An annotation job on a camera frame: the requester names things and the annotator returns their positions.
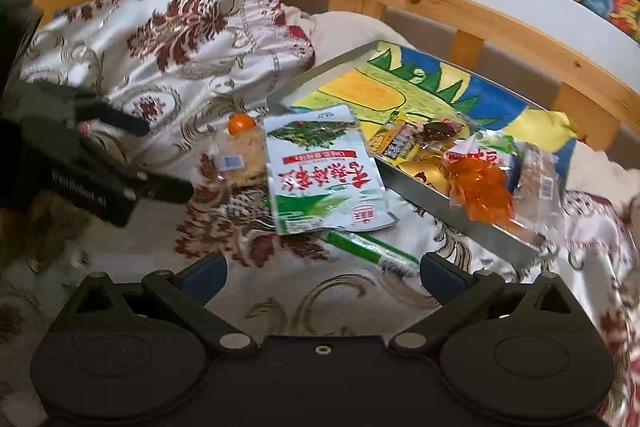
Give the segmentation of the brown pastry snack packet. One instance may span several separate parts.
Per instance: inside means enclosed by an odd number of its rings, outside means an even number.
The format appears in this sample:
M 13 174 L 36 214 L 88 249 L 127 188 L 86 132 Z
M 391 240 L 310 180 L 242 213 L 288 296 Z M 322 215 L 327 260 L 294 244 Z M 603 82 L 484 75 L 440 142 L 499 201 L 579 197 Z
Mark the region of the brown pastry snack packet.
M 564 220 L 560 202 L 556 157 L 535 144 L 518 143 L 521 166 L 513 192 L 511 230 L 525 243 L 540 247 L 560 243 Z

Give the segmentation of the floral satin blanket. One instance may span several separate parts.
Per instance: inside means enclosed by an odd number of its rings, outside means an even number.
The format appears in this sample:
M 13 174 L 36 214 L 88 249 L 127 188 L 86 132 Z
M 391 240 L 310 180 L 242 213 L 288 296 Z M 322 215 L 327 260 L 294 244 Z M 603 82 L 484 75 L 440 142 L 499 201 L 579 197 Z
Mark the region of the floral satin blanket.
M 280 0 L 63 0 L 1 104 L 6 426 L 634 426 L 566 112 Z

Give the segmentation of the orange jelly snack bag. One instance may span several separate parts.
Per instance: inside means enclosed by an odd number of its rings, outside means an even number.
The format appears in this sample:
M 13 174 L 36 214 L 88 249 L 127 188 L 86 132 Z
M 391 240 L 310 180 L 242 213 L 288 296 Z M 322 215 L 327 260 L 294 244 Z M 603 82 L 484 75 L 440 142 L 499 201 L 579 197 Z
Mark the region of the orange jelly snack bag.
M 506 174 L 483 159 L 465 156 L 446 165 L 449 200 L 471 221 L 507 225 L 513 217 L 513 196 Z

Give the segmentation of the white green vegetable snack pouch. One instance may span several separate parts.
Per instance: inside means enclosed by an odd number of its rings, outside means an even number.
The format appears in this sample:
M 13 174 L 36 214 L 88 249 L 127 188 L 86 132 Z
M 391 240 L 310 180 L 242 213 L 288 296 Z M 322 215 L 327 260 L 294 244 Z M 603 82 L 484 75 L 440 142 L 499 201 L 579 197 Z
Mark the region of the white green vegetable snack pouch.
M 270 210 L 279 235 L 370 232 L 397 222 L 349 106 L 268 116 L 262 132 Z

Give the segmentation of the cream pillow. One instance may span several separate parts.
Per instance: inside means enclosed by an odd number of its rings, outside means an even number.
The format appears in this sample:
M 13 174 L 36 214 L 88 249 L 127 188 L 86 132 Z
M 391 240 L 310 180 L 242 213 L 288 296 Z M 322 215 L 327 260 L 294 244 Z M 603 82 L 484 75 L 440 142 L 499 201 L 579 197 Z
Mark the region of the cream pillow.
M 310 15 L 286 4 L 284 14 L 286 21 L 298 26 L 310 40 L 316 66 L 372 41 L 383 40 L 413 49 L 393 28 L 367 15 L 344 11 Z

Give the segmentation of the gold yellow snack packet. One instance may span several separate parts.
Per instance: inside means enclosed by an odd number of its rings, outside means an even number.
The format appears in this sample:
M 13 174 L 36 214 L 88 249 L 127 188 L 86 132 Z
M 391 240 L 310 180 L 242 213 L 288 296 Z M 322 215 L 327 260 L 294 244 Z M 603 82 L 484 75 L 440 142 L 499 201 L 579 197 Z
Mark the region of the gold yellow snack packet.
M 416 132 L 413 146 L 397 167 L 407 176 L 448 195 L 450 186 L 444 165 L 444 154 L 456 142 L 468 135 L 468 127 L 451 119 L 434 120 L 422 124 Z

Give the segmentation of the yellow green snack packet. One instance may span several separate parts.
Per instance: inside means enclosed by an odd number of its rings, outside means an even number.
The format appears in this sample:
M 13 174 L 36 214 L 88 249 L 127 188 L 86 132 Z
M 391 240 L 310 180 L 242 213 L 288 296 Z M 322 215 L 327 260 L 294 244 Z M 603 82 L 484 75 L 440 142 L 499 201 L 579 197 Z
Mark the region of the yellow green snack packet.
M 374 155 L 398 165 L 411 160 L 419 152 L 420 130 L 405 121 L 384 124 L 370 139 L 369 147 Z

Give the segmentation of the grey tray with dinosaur drawing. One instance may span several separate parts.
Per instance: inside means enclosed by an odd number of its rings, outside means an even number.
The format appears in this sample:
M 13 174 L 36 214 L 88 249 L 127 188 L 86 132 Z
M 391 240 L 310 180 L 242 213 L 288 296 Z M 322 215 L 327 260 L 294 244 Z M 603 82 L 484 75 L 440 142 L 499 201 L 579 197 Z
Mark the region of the grey tray with dinosaur drawing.
M 522 139 L 516 127 L 548 110 L 489 79 L 438 57 L 375 40 L 304 72 L 267 98 L 273 114 L 347 104 L 367 138 L 390 118 L 405 114 L 417 124 L 450 119 L 465 132 L 500 130 Z M 378 160 L 386 187 L 469 236 L 507 262 L 522 267 L 540 253 L 539 237 L 524 239 L 497 225 L 471 221 L 449 199 L 386 158 Z

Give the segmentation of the clear bag of fried snacks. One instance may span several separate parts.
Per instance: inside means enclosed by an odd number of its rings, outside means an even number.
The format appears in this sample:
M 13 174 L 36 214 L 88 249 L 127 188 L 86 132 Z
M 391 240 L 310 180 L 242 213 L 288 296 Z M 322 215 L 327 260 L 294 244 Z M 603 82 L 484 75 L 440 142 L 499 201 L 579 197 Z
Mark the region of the clear bag of fried snacks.
M 231 188 L 254 187 L 266 182 L 262 130 L 255 127 L 238 134 L 222 132 L 216 145 L 216 166 Z

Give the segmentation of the green white stick packet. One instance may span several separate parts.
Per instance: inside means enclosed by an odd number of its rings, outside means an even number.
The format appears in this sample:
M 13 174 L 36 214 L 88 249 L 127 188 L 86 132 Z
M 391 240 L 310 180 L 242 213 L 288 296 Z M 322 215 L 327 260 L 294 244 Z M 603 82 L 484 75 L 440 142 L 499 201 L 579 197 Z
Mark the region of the green white stick packet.
M 340 248 L 400 277 L 416 277 L 419 273 L 418 259 L 368 234 L 329 231 L 323 232 L 321 237 L 335 248 Z

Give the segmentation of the orange tangerine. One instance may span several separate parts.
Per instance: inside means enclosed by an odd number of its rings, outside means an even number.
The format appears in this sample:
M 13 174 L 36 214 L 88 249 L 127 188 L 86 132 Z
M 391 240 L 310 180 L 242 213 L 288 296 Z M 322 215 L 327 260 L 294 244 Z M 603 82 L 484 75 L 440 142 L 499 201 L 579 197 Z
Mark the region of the orange tangerine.
M 229 119 L 227 130 L 230 135 L 237 135 L 252 129 L 255 126 L 256 121 L 253 117 L 250 117 L 250 115 L 236 114 Z

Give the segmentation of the white green red snack packet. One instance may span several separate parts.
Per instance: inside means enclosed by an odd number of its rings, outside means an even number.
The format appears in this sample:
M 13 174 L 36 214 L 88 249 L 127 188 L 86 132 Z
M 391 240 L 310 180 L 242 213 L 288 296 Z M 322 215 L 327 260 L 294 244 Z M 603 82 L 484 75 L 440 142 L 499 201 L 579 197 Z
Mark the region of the white green red snack packet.
M 478 130 L 459 140 L 444 155 L 448 164 L 475 158 L 498 167 L 506 175 L 506 188 L 513 192 L 520 179 L 522 160 L 518 141 L 512 135 L 498 130 Z

